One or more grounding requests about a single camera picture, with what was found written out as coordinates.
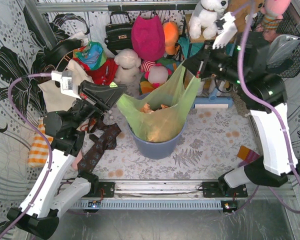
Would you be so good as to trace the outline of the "green plastic trash bag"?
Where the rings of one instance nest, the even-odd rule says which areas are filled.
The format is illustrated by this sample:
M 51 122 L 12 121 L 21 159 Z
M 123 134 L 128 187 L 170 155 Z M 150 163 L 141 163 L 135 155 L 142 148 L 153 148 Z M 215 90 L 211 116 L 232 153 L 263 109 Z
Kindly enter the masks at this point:
M 161 143 L 173 139 L 183 128 L 192 108 L 201 79 L 192 77 L 184 86 L 186 68 L 180 64 L 169 80 L 142 99 L 123 94 L 116 105 L 126 118 L 133 133 L 146 142 Z M 160 105 L 169 108 L 143 113 L 140 109 L 146 104 L 153 109 Z

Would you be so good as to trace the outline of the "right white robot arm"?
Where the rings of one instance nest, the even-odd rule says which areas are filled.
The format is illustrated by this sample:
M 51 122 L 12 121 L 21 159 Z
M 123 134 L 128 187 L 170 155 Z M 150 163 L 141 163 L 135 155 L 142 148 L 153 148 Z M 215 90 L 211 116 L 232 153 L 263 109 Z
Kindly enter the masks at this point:
M 249 182 L 265 187 L 280 187 L 288 181 L 291 167 L 298 165 L 287 125 L 287 92 L 282 78 L 267 70 L 270 43 L 260 32 L 250 32 L 245 49 L 239 42 L 232 55 L 226 48 L 213 48 L 213 41 L 183 62 L 193 75 L 203 79 L 216 75 L 237 87 L 255 122 L 262 155 L 247 165 L 230 170 L 218 178 L 223 195 Z

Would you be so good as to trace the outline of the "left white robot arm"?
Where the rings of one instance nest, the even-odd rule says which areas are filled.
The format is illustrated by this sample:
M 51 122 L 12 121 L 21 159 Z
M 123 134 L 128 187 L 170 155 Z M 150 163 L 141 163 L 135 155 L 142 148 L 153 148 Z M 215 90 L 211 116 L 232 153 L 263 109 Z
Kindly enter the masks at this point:
M 84 80 L 76 85 L 66 79 L 59 84 L 61 93 L 76 101 L 69 110 L 52 111 L 43 118 L 46 134 L 53 137 L 47 144 L 48 159 L 28 196 L 7 214 L 13 225 L 43 240 L 54 234 L 60 218 L 81 197 L 100 193 L 99 178 L 92 173 L 96 158 L 78 168 L 78 176 L 69 187 L 60 194 L 56 192 L 83 146 L 85 132 L 78 127 L 90 117 L 100 118 L 127 90 L 126 85 L 114 82 L 97 85 Z

